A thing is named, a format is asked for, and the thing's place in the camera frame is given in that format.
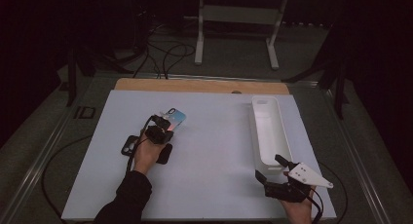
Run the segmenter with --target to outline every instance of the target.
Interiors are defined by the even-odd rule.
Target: white desk frame
[[[203,63],[205,20],[260,23],[274,26],[273,34],[270,38],[267,38],[266,44],[268,55],[270,57],[271,68],[278,70],[279,62],[277,60],[276,50],[274,49],[274,43],[282,23],[282,16],[287,1],[288,0],[282,0],[282,3],[278,9],[261,9],[205,5],[204,0],[200,0],[198,19],[199,29],[195,53],[195,64],[201,65]]]

